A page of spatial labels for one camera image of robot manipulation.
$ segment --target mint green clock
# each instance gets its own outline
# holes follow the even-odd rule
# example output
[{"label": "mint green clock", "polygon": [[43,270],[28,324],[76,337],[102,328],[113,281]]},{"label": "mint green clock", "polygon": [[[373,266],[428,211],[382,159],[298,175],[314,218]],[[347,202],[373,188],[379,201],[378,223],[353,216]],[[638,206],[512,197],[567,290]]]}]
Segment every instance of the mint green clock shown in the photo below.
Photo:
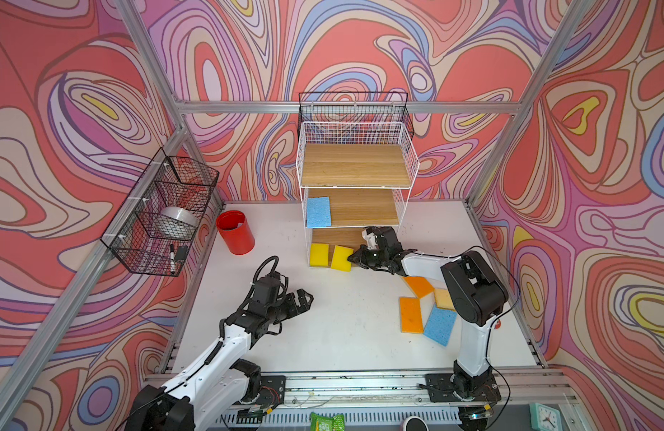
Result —
[{"label": "mint green clock", "polygon": [[535,431],[561,431],[561,414],[556,408],[540,403],[531,403],[530,427]]}]

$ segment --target wire mesh basket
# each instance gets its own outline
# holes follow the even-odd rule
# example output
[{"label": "wire mesh basket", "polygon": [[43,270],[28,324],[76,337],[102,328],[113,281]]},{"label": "wire mesh basket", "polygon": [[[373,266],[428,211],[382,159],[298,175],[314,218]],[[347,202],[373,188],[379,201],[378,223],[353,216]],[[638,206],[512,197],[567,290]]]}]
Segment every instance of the wire mesh basket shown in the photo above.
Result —
[{"label": "wire mesh basket", "polygon": [[166,156],[131,216],[103,243],[129,272],[177,277],[218,177],[204,163]]},{"label": "wire mesh basket", "polygon": [[411,116],[406,109],[408,93],[389,92],[301,92],[298,95],[298,134],[307,121],[322,123],[401,123],[413,139]]}]

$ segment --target cable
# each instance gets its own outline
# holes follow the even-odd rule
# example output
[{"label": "cable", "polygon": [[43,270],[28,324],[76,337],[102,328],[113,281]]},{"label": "cable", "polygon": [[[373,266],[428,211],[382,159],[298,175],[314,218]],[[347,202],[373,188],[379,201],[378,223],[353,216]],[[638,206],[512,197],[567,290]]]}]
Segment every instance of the cable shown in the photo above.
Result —
[{"label": "cable", "polygon": [[273,388],[270,388],[269,386],[263,386],[263,387],[265,389],[267,389],[268,391],[270,391],[271,394],[276,395],[277,396],[277,404],[280,404],[280,395],[279,395],[279,393],[277,393],[276,390],[274,390]]},{"label": "cable", "polygon": [[[500,259],[499,259],[497,256],[495,256],[494,254],[490,253],[490,252],[489,252],[488,250],[486,250],[485,247],[483,247],[483,246],[473,246],[473,247],[469,247],[468,249],[466,249],[464,252],[458,254],[457,256],[461,256],[461,255],[463,255],[463,254],[466,254],[467,252],[473,250],[474,248],[479,248],[479,249],[481,249],[481,250],[484,251],[486,254],[488,254],[490,257],[492,257],[492,258],[495,260],[495,262],[497,262],[498,264],[500,264],[500,266],[501,266],[502,268],[504,268],[505,271],[507,271],[507,273],[508,273],[509,276],[512,278],[512,280],[514,280],[514,283],[516,284],[516,287],[517,287],[517,289],[519,290],[519,291],[518,291],[518,294],[517,294],[517,297],[516,297],[516,301],[514,301],[514,304],[513,304],[511,307],[509,307],[509,310],[507,310],[507,311],[505,311],[505,312],[502,312],[502,313],[500,313],[500,315],[496,316],[496,318],[492,320],[492,323],[490,323],[490,327],[488,328],[488,340],[486,341],[486,344],[485,344],[485,345],[486,345],[486,349],[485,349],[485,361],[486,361],[486,362],[488,363],[488,365],[489,365],[489,366],[490,366],[490,367],[491,367],[491,368],[492,368],[497,374],[499,374],[500,377],[504,380],[504,383],[506,384],[506,387],[507,387],[507,391],[509,392],[509,393],[507,394],[506,401],[504,401],[504,405],[502,406],[502,409],[500,410],[499,413],[497,413],[497,416],[492,420],[492,422],[490,422],[490,425],[488,425],[488,426],[485,428],[485,430],[489,430],[493,425],[495,425],[495,422],[497,422],[497,420],[500,418],[500,416],[502,415],[502,412],[504,412],[504,409],[507,407],[507,404],[509,404],[509,400],[511,399],[511,387],[509,386],[509,382],[506,380],[506,377],[505,377],[505,376],[504,376],[504,375],[503,375],[503,374],[502,374],[497,368],[493,367],[492,364],[490,363],[490,353],[489,353],[489,352],[490,352],[490,335],[492,334],[492,326],[493,326],[495,323],[497,323],[497,321],[499,321],[502,317],[504,317],[507,313],[509,313],[509,312],[511,312],[512,310],[514,310],[514,308],[516,308],[516,306],[518,305],[519,301],[521,300],[521,286],[519,285],[519,282],[518,282],[518,280],[516,279],[516,277],[514,277],[514,274],[512,274],[512,272],[509,271],[509,268],[506,267],[503,263],[501,263],[501,262],[500,262]],[[423,255],[423,256],[444,257],[444,258],[446,258],[446,259],[449,259],[449,258],[452,258],[452,257],[456,257],[456,256],[440,256],[439,254],[428,254],[428,253],[421,253],[421,252],[413,252],[413,253],[414,253],[414,254]]]},{"label": "cable", "polygon": [[177,386],[174,386],[172,389],[168,390],[167,392],[163,392],[162,394],[157,395],[157,396],[156,396],[155,398],[153,398],[152,400],[148,401],[147,403],[143,404],[143,405],[140,406],[139,408],[137,408],[137,409],[135,409],[134,411],[132,411],[131,413],[129,413],[129,415],[126,416],[126,418],[124,418],[124,420],[121,421],[121,422],[119,423],[119,425],[117,425],[116,428],[114,428],[114,431],[119,431],[119,430],[121,429],[121,426],[124,425],[124,424],[126,423],[126,421],[128,421],[132,416],[134,416],[136,413],[138,413],[139,410],[141,410],[141,409],[143,409],[143,408],[146,408],[148,405],[151,405],[152,403],[157,402],[160,398],[164,397],[164,395],[167,395],[168,393],[172,392],[173,390],[175,390],[175,389],[178,388],[179,386],[183,385],[184,383],[186,383],[186,382],[183,381],[183,382],[181,382],[180,384],[178,384]]},{"label": "cable", "polygon": [[494,254],[490,253],[488,250],[485,250],[485,248],[484,248],[483,246],[473,246],[473,247],[471,247],[471,248],[476,248],[476,247],[477,247],[477,248],[480,248],[481,250],[483,250],[485,253],[487,253],[489,256],[491,256],[491,257],[492,257],[497,263],[499,263],[500,266],[501,266],[502,268],[504,268],[504,270],[507,271],[507,273],[509,273],[510,277],[512,278],[512,280],[514,280],[514,283],[516,284],[516,287],[517,287],[518,290],[519,290],[518,295],[516,296],[516,301],[514,301],[514,305],[512,305],[512,306],[509,308],[509,310],[507,310],[507,311],[505,311],[505,312],[503,312],[503,313],[500,313],[500,315],[497,316],[496,319],[493,319],[493,320],[492,320],[492,323],[490,323],[490,328],[488,329],[488,340],[487,340],[487,342],[486,342],[486,344],[485,344],[485,346],[486,346],[486,347],[485,347],[485,361],[488,363],[488,365],[489,365],[494,371],[497,372],[498,375],[500,375],[500,377],[501,377],[502,379],[504,379],[504,383],[506,384],[506,388],[507,388],[507,392],[508,392],[508,394],[507,394],[507,396],[506,396],[506,401],[504,401],[504,405],[502,406],[502,409],[500,410],[499,413],[497,413],[497,416],[492,420],[492,422],[490,422],[490,425],[488,425],[488,426],[485,428],[485,430],[489,430],[493,425],[495,425],[495,422],[497,422],[497,420],[500,418],[500,416],[501,416],[502,413],[504,412],[504,409],[507,407],[507,404],[509,404],[509,400],[511,399],[511,387],[509,386],[509,382],[506,380],[506,377],[505,377],[505,376],[504,376],[504,375],[503,375],[503,374],[502,374],[497,368],[493,367],[492,364],[490,363],[490,335],[492,334],[492,326],[493,326],[495,323],[497,323],[497,321],[500,320],[500,319],[501,319],[503,316],[505,316],[507,313],[511,312],[511,310],[514,310],[514,308],[517,306],[517,304],[518,304],[519,301],[521,300],[521,286],[519,285],[519,282],[518,282],[518,280],[516,279],[516,277],[514,277],[514,274],[512,274],[511,271],[509,271],[509,268],[507,268],[503,263],[500,262],[500,260],[497,258],[497,256],[495,256]]},{"label": "cable", "polygon": [[265,259],[262,263],[260,263],[260,266],[256,270],[256,273],[253,274],[253,284],[256,284],[256,281],[258,281],[258,277],[260,276],[260,271],[262,271],[262,269],[265,268],[265,266],[272,261],[275,261],[275,263],[272,264],[272,269],[270,269],[270,275],[272,275],[275,272],[275,269],[277,269],[277,264],[280,263],[280,257],[270,256],[267,259]]},{"label": "cable", "polygon": [[226,427],[227,431],[232,431],[232,429],[226,424],[226,421],[224,420],[224,415],[220,415],[220,418],[222,419],[222,423],[224,423],[224,426]]}]

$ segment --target vent grille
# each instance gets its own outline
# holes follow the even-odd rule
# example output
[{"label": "vent grille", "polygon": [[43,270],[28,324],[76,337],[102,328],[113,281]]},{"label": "vent grille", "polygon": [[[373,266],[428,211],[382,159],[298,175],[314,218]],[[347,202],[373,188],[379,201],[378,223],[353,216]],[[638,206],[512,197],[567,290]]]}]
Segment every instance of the vent grille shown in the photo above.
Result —
[{"label": "vent grille", "polygon": [[404,419],[410,416],[422,418],[428,425],[461,423],[458,407],[378,407],[378,408],[290,408],[275,410],[262,418],[262,423],[256,419],[239,419],[236,413],[224,415],[224,420],[229,427],[282,427],[282,426],[310,426],[310,413],[315,412],[321,416],[332,417],[343,414],[345,425],[355,426],[389,426],[400,425]]}]

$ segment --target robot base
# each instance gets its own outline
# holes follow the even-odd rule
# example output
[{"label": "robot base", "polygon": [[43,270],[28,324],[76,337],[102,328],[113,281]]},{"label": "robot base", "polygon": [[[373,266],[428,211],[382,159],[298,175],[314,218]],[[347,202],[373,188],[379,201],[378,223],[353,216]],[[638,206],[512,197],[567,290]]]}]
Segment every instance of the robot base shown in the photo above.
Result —
[{"label": "robot base", "polygon": [[[268,405],[272,405],[272,408],[275,408],[285,401],[285,376],[261,376],[260,379],[260,392],[258,394],[258,399],[256,400],[258,405],[262,406],[263,408],[267,407]],[[262,423],[263,416],[261,414],[252,414],[249,411],[248,408],[250,408],[253,404],[243,404],[241,402],[237,402],[234,404],[234,407],[238,407],[240,405],[247,408],[241,409],[237,412],[233,425],[253,425],[254,429],[257,429],[258,426]]]},{"label": "robot base", "polygon": [[[425,375],[426,386],[431,388],[428,391],[431,402],[485,401],[495,404],[501,400],[491,368],[480,376],[465,379],[461,368],[456,363],[454,365],[454,373]],[[464,385],[465,381],[473,385]]]}]

